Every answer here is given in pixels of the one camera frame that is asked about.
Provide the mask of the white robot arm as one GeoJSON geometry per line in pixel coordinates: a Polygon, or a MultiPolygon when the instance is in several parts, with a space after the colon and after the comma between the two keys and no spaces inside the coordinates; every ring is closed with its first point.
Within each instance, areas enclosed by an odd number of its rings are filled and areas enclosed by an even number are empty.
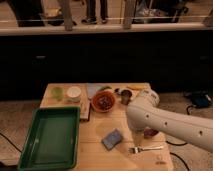
{"type": "Polygon", "coordinates": [[[213,153],[213,119],[162,110],[159,101],[152,89],[140,91],[126,107],[129,129],[149,127],[213,153]]]}

